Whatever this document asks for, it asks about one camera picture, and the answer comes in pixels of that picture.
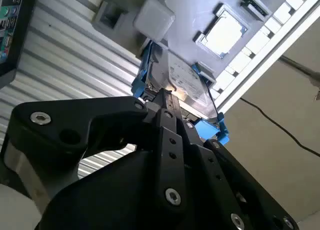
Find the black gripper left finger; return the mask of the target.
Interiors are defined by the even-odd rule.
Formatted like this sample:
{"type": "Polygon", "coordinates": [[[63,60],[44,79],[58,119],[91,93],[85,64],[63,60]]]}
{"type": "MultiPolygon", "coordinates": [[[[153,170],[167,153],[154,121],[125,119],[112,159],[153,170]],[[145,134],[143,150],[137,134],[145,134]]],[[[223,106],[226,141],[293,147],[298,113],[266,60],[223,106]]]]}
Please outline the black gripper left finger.
{"type": "Polygon", "coordinates": [[[4,185],[44,213],[63,189],[128,154],[182,150],[180,107],[162,89],[135,97],[29,102],[16,106],[3,144],[4,185]]]}

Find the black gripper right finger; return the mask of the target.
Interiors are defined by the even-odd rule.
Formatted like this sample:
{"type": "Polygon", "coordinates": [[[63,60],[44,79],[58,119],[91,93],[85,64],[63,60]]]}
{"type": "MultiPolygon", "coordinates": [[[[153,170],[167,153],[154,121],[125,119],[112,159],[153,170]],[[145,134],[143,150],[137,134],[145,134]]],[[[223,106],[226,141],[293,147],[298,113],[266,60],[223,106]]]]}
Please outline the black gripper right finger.
{"type": "Polygon", "coordinates": [[[180,230],[297,230],[295,220],[217,140],[203,142],[178,108],[191,197],[180,230]]]}

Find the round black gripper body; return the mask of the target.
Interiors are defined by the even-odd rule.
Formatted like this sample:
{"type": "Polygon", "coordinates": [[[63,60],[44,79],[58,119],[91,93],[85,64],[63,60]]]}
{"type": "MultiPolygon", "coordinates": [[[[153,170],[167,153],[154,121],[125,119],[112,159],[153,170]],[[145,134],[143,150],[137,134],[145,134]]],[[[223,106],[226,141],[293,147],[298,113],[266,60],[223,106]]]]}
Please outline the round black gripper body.
{"type": "Polygon", "coordinates": [[[41,230],[223,230],[225,211],[197,160],[139,151],[73,183],[50,202],[41,230]]]}

